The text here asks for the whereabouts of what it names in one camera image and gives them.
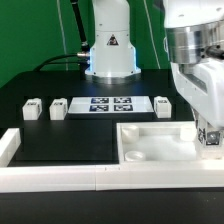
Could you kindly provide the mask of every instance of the blue light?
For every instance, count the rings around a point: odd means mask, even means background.
[[[92,53],[92,48],[89,51],[89,70],[92,72],[93,71],[93,53]]]
[[[135,66],[135,70],[137,70],[136,49],[135,49],[135,47],[134,47],[134,66]]]

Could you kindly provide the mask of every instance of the green backdrop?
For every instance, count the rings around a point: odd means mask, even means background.
[[[70,0],[60,0],[68,53],[80,50],[80,40]],[[131,42],[137,49],[137,63],[142,69],[156,69],[143,0],[128,0],[131,8]],[[147,0],[156,49],[162,68],[168,68],[163,49],[164,15]],[[90,44],[94,43],[94,21],[91,0],[79,0],[83,22]],[[30,71],[45,59],[64,54],[58,18],[57,0],[0,1],[0,87],[16,74]],[[64,65],[46,67],[65,69]],[[78,69],[70,65],[69,69]]]

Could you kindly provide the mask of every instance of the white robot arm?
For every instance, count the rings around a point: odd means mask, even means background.
[[[224,129],[224,1],[163,3],[176,88],[199,114],[198,143],[206,149],[204,157],[219,158]]]
[[[130,12],[127,0],[92,0],[95,44],[90,50],[86,79],[107,84],[139,78],[136,52],[130,43]]]

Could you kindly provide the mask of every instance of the black table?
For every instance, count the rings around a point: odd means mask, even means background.
[[[171,119],[158,119],[154,113],[49,119],[55,98],[67,98],[70,103],[72,97],[130,95],[149,96],[151,102],[155,96],[168,97]],[[40,119],[23,121],[22,106],[36,97],[43,102]],[[116,164],[117,122],[193,120],[169,70],[145,70],[141,81],[119,86],[80,80],[78,72],[25,72],[0,89],[0,105],[0,133],[17,127],[22,135],[22,145],[9,166]],[[74,144],[81,149],[75,152],[76,158],[69,147]],[[66,153],[59,153],[62,146],[67,146]],[[223,208],[222,188],[9,193],[0,194],[0,223],[223,223]]]

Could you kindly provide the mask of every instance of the warning label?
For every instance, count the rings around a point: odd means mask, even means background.
[[[107,43],[108,46],[118,46],[118,42],[114,34],[111,36],[110,40]]]

